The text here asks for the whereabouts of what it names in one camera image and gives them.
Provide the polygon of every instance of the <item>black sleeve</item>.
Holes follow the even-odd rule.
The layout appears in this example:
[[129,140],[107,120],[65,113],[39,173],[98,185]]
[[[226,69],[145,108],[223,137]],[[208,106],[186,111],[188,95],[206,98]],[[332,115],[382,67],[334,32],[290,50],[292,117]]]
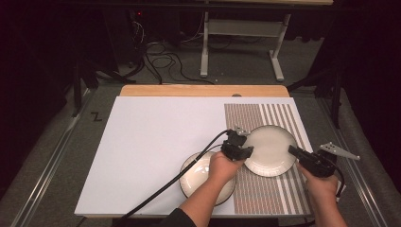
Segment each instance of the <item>black sleeve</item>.
[[196,227],[194,221],[180,208],[176,208],[159,224],[152,227]]

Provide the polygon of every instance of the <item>striped mat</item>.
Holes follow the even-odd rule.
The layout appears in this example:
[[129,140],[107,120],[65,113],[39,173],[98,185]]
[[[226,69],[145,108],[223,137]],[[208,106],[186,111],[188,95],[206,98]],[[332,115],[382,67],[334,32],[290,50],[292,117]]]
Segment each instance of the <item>striped mat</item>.
[[[309,143],[298,111],[292,103],[286,104],[225,104],[228,129],[239,126],[251,131],[264,125],[280,126],[289,131],[300,148]],[[294,165],[277,177],[262,177],[243,166],[237,173],[234,192],[235,213],[238,215],[311,215],[304,177]]]

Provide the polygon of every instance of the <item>ceramic plate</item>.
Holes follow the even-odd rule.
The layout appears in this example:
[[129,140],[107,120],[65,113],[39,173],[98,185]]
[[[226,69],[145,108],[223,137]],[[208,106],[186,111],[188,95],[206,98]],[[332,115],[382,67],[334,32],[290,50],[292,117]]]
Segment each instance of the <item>ceramic plate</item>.
[[[192,195],[192,193],[207,180],[209,175],[209,163],[210,157],[214,152],[209,151],[201,157],[194,166],[192,166],[183,176],[180,178],[180,186],[183,190],[183,193],[186,197]],[[199,155],[196,153],[189,157],[184,163],[181,170],[186,168],[195,158]],[[218,195],[218,200],[216,201],[216,205],[220,205],[227,201],[230,196],[233,194],[235,189],[236,179],[232,178],[227,184],[224,185],[220,194]]]
[[245,161],[245,166],[263,177],[283,174],[296,160],[288,152],[289,145],[298,147],[295,138],[287,130],[273,125],[256,128],[248,135],[243,146],[254,146],[253,154]]

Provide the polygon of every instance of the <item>white metal stand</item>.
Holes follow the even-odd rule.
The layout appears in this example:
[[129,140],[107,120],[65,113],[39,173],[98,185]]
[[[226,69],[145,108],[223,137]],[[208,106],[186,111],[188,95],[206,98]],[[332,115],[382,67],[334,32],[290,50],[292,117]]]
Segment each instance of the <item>white metal stand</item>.
[[283,22],[261,22],[240,20],[209,19],[209,12],[204,13],[203,49],[200,62],[200,76],[207,78],[209,63],[208,39],[209,34],[240,35],[256,37],[277,37],[277,45],[270,51],[270,60],[274,74],[278,81],[283,81],[284,76],[277,59],[281,45],[286,35],[290,14],[286,14]]

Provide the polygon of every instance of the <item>tabletop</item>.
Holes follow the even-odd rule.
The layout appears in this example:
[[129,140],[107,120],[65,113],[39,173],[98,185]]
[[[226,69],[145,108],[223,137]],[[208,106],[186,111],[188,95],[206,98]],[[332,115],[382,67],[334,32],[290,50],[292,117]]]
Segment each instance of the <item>tabletop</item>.
[[[311,150],[284,86],[126,85],[114,102],[75,213],[121,217],[177,175],[185,160],[219,132],[237,124],[247,131],[280,126],[301,148]],[[215,208],[214,217],[311,215],[296,167],[277,177],[257,176],[242,167],[237,177],[233,196]],[[175,183],[135,216],[166,216],[184,200]]]
[[211,0],[210,2],[266,3],[291,5],[332,5],[333,0]]

